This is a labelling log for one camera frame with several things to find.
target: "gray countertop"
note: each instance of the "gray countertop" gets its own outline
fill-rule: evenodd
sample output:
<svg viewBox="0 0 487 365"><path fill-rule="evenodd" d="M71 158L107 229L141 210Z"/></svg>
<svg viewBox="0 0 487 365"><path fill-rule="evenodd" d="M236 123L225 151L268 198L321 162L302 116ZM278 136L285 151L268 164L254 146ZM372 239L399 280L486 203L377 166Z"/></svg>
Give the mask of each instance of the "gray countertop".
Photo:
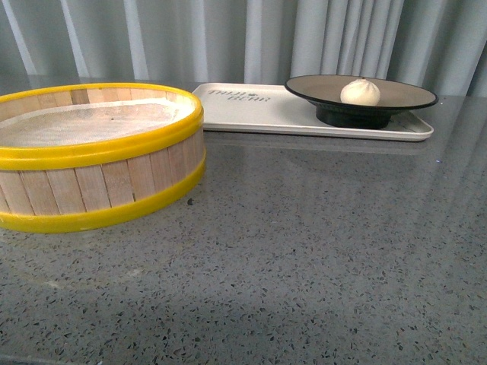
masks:
<svg viewBox="0 0 487 365"><path fill-rule="evenodd" d="M163 210L0 230L0 363L486 363L487 100L416 113L419 143L206 132Z"/></svg>

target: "dark plate rim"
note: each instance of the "dark plate rim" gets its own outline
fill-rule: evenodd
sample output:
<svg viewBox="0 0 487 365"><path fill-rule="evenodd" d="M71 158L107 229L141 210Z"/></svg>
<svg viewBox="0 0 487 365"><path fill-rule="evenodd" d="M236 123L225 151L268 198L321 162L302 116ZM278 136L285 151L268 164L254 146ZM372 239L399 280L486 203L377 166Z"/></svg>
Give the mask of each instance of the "dark plate rim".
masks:
<svg viewBox="0 0 487 365"><path fill-rule="evenodd" d="M313 103L328 104L328 105L338 106L338 107L341 107L341 108L344 108L344 109L350 109L350 110L356 110L356 111L364 110L364 111L367 111L367 112L372 112L372 111L375 111L375 112L384 111L385 112L385 111L394 111L394 110L416 110L416 109L422 109L422 108L427 108L429 106L433 106L433 105L435 105L439 101L438 95L436 93L433 93L432 91L426 90L423 87L419 87L419 86L416 86L416 85L407 84L405 82L386 80L386 79L383 79L383 78L367 78L367 79L368 80L372 80L372 81L373 80L387 81L387 82L394 83L394 84L403 84L403 85L406 85L406 86L414 87L416 89L420 89L420 90L423 90L423 91L426 91L426 92L430 93L431 95L434 96L434 100L431 101L431 102L429 102L429 103L412 105L412 106L365 106L365 105L355 105L355 104L339 103L339 102L331 101L331 100L324 100L324 99L320 99L320 98L317 98L317 97L311 97L309 95L300 93L299 91L296 91L296 90L292 89L292 87L290 87L288 85L289 81L295 80L297 78L312 78L312 77L323 78L323 77L327 77L327 76L334 76L334 77L336 77L336 76L342 77L343 76L343 77L356 77L356 78L360 78L361 77L361 76L356 76L356 75L302 75L302 76L296 76L296 77L293 77L293 78L289 78L285 82L284 87L290 93L292 93L292 94L294 94L294 95L296 95L298 97L302 97L303 99L308 100L308 101L313 102Z"/></svg>

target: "bamboo steamer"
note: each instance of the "bamboo steamer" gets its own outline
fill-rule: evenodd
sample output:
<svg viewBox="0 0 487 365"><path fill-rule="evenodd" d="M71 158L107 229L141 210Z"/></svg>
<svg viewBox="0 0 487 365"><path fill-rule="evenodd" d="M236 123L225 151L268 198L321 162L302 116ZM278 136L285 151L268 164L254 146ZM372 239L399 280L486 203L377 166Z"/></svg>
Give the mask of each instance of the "bamboo steamer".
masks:
<svg viewBox="0 0 487 365"><path fill-rule="evenodd" d="M8 140L8 133L14 140L24 133L9 126L16 118L102 104L110 110L114 103L135 103L140 109L146 100L162 100L187 113L162 126L156 121L149 130L96 141L66 144L61 138L49 145L16 145ZM136 122L139 109L133 113ZM90 230L175 202L203 175L202 123L197 97L160 85L81 84L0 97L0 227L38 233Z"/></svg>

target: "bowl base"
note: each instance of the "bowl base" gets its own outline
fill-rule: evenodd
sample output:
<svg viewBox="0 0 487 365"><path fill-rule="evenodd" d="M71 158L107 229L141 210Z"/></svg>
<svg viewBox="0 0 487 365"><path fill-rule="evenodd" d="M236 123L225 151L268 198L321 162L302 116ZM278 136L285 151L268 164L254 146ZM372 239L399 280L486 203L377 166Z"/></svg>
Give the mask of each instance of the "bowl base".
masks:
<svg viewBox="0 0 487 365"><path fill-rule="evenodd" d="M382 129L387 127L390 121L390 116L356 116L335 113L319 107L317 107L317 118L333 127L355 129Z"/></svg>

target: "curtain fold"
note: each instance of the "curtain fold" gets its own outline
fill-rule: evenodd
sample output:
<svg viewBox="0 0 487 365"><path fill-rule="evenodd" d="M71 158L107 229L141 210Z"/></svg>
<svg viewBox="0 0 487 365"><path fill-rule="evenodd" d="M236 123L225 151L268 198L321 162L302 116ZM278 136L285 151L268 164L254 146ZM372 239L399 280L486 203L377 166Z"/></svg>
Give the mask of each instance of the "curtain fold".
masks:
<svg viewBox="0 0 487 365"><path fill-rule="evenodd" d="M283 84L386 78L487 97L485 0L1 0L0 74Z"/></svg>

